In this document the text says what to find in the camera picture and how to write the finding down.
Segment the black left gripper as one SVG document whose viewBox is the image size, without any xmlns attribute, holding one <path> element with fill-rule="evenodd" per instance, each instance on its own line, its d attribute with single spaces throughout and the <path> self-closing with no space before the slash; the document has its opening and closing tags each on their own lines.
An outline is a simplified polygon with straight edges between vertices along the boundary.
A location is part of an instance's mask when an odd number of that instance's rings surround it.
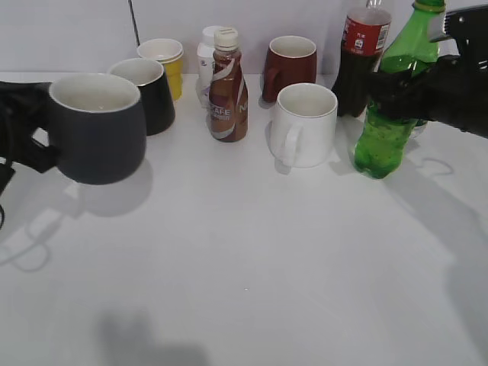
<svg viewBox="0 0 488 366">
<path fill-rule="evenodd" d="M 55 167 L 59 151 L 34 139 L 48 130 L 49 82 L 1 82 L 1 190 L 12 180 L 19 163 L 44 173 Z"/>
</svg>

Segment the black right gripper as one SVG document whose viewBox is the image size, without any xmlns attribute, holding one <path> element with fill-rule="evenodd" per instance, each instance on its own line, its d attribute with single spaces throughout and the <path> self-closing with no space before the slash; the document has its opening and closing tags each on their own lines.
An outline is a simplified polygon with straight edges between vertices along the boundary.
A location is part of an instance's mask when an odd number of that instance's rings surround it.
<svg viewBox="0 0 488 366">
<path fill-rule="evenodd" d="M 445 11 L 429 22 L 429 41 L 453 39 L 459 54 L 441 57 L 413 74 L 370 72 L 366 90 L 380 114 L 391 120 L 438 121 L 487 137 L 487 6 Z"/>
</svg>

